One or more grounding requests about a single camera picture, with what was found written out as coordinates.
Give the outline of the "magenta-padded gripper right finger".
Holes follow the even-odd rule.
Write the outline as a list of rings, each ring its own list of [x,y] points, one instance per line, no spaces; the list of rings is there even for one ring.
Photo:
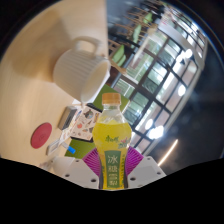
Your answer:
[[[128,149],[125,161],[127,189],[143,187],[165,176],[164,171],[151,156],[143,156],[133,147]]]

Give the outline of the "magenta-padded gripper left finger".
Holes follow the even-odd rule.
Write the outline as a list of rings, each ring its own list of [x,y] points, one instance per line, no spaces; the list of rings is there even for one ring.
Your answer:
[[[100,189],[102,172],[97,150],[91,150],[82,159],[75,158],[63,177],[84,188]]]

